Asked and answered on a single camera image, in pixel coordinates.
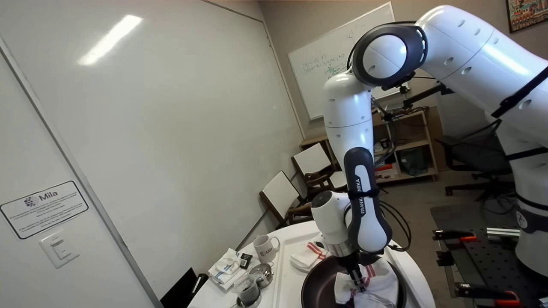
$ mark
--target small object on table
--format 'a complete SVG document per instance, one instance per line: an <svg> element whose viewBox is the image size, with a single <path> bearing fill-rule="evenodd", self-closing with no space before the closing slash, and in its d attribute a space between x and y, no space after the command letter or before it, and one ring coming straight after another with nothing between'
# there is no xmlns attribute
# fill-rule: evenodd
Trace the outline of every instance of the small object on table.
<svg viewBox="0 0 548 308"><path fill-rule="evenodd" d="M242 308L256 308L261 303L261 288L257 286L256 279L245 279L240 288L240 296L237 305Z"/></svg>
<svg viewBox="0 0 548 308"><path fill-rule="evenodd" d="M269 264L274 260L276 253L279 252L281 241L276 236L261 235L256 238L254 248L257 252L259 262Z"/></svg>
<svg viewBox="0 0 548 308"><path fill-rule="evenodd" d="M250 277L264 289L273 282L273 267L269 264L259 264L250 270Z"/></svg>
<svg viewBox="0 0 548 308"><path fill-rule="evenodd" d="M476 241L476 235L463 229L435 229L434 240L459 240L461 243Z"/></svg>
<svg viewBox="0 0 548 308"><path fill-rule="evenodd" d="M250 264L252 264L252 258L254 258L254 255L249 255L249 253L242 253L242 257L240 257L240 267L242 267L242 269L247 269L247 267L250 267Z"/></svg>
<svg viewBox="0 0 548 308"><path fill-rule="evenodd" d="M228 248L226 253L208 270L211 281L223 291L232 289L235 284L247 277L247 270L240 269L240 253Z"/></svg>
<svg viewBox="0 0 548 308"><path fill-rule="evenodd" d="M492 243L518 243L521 231L509 228L485 228L487 240Z"/></svg>
<svg viewBox="0 0 548 308"><path fill-rule="evenodd" d="M500 291L487 286L456 284L456 294L461 298L494 300L497 308L521 308L514 291Z"/></svg>
<svg viewBox="0 0 548 308"><path fill-rule="evenodd" d="M324 248L322 241L312 240L303 243L295 253L291 253L291 264L303 272L310 272L321 260L324 260L329 252Z"/></svg>

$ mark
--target robotic arm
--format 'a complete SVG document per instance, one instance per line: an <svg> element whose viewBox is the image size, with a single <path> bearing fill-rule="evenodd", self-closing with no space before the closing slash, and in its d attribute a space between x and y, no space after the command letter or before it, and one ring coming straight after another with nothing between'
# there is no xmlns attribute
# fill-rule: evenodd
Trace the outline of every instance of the robotic arm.
<svg viewBox="0 0 548 308"><path fill-rule="evenodd" d="M327 248L357 286L357 253L375 255L391 240L377 204L370 89L401 86L416 69L502 118L499 137L507 154L536 151L512 161L523 228L516 252L524 265L548 276L547 67L547 60L494 26L449 5L435 7L416 24L384 24L362 36L351 69L326 84L324 123L350 192L326 192L312 205ZM350 204L353 216L346 223Z"/></svg>

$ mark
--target black cable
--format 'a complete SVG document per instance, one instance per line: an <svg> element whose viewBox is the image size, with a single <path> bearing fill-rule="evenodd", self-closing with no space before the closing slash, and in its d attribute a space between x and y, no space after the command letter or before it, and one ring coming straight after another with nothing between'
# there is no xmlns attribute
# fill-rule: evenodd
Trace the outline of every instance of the black cable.
<svg viewBox="0 0 548 308"><path fill-rule="evenodd" d="M384 122L394 122L394 120L393 120L394 115L389 113L389 111L386 111L377 101L374 101L374 106L375 106L375 111L377 111L377 113L382 113L381 118L382 118Z"/></svg>
<svg viewBox="0 0 548 308"><path fill-rule="evenodd" d="M408 240L408 245L404 247L396 247L396 245L389 245L389 248L396 250L396 252L408 252L411 248L411 240L413 240L413 235L411 235L411 226L410 223L406 221L406 217L394 207L391 205L389 202L384 202L384 200L379 200L381 207L384 211L387 211L394 221L399 224L399 228L403 229L403 233L406 235L406 240Z"/></svg>
<svg viewBox="0 0 548 308"><path fill-rule="evenodd" d="M346 219L346 214L348 214L351 209L353 209L353 205L348 205L348 207L345 209L345 214L343 214L345 219Z"/></svg>
<svg viewBox="0 0 548 308"><path fill-rule="evenodd" d="M348 53L348 57L346 57L346 70L351 67L351 62L353 62L355 51L357 51L358 41L357 41L357 45L353 46L353 50L351 50L351 51Z"/></svg>
<svg viewBox="0 0 548 308"><path fill-rule="evenodd" d="M391 146L391 147L384 147L386 152L384 152L379 159L375 159L375 166L386 164L386 161L387 161L391 156L394 156L394 152L396 152L396 146L394 146L394 142L393 142L391 139L386 139L384 144L387 144L387 146Z"/></svg>
<svg viewBox="0 0 548 308"><path fill-rule="evenodd" d="M430 89L427 89L427 91L423 91L423 93L418 93L418 94L415 94L415 96L411 96L411 98L406 98L404 101L403 101L403 104L404 104L404 108L411 108L416 101L420 101L420 99L425 99L425 98L428 98L428 96L432 96L432 94L437 94L437 93L447 93L449 89L444 86L444 84L437 84L437 86L434 86L434 87L430 87Z"/></svg>
<svg viewBox="0 0 548 308"><path fill-rule="evenodd" d="M401 108L401 110L394 110L394 111L386 111L386 110L382 110L382 111L379 111L379 113L382 113L382 115L381 115L381 120L382 120L384 123L391 125L391 123L394 123L394 122L403 120L403 116L411 115L411 113L413 113L413 108Z"/></svg>
<svg viewBox="0 0 548 308"><path fill-rule="evenodd" d="M451 147L464 144L466 147L500 151L499 137L495 135L500 123L500 120L494 120L492 123L459 137L459 140Z"/></svg>

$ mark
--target light switch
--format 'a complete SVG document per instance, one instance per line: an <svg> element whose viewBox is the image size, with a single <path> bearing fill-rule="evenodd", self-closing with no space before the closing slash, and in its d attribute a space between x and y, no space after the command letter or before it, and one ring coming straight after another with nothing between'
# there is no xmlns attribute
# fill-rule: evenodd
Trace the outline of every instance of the light switch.
<svg viewBox="0 0 548 308"><path fill-rule="evenodd" d="M52 260L52 264L60 269L62 265L69 264L71 260L74 260L76 257L79 257L77 253L74 253L71 250L71 247L67 245L65 238L64 238L64 231L59 229L53 235L43 238L40 241L41 248L45 250L45 253L48 255L48 258Z"/></svg>
<svg viewBox="0 0 548 308"><path fill-rule="evenodd" d="M65 240L60 238L59 241L52 243L52 248L59 258L67 258L71 252L67 250Z"/></svg>

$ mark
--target white table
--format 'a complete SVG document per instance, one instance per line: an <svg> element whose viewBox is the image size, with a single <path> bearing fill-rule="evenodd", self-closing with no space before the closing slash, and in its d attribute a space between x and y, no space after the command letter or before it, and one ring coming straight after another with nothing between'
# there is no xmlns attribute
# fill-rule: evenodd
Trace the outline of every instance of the white table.
<svg viewBox="0 0 548 308"><path fill-rule="evenodd" d="M314 238L319 235L317 224L314 221L293 224L283 229L276 229L274 233L269 233L271 236L278 236L279 241L285 245L297 243L298 240ZM271 286L262 289L262 300L259 308L271 308L271 306L285 306L285 308L300 308L300 289L307 277L305 272L300 272L295 267L288 265L288 258L283 253L285 248L278 253L278 257L273 262L274 279ZM252 253L254 245L247 245L242 252ZM386 257L399 269L403 277L408 282L408 300L406 308L435 308L432 291L428 288L428 282L416 265L416 262L411 258L410 253L399 253L393 250L386 250ZM238 294L233 291L221 291L218 286L214 286L211 281L208 281L202 289L196 294L196 298L190 303L190 308L232 308L237 303Z"/></svg>

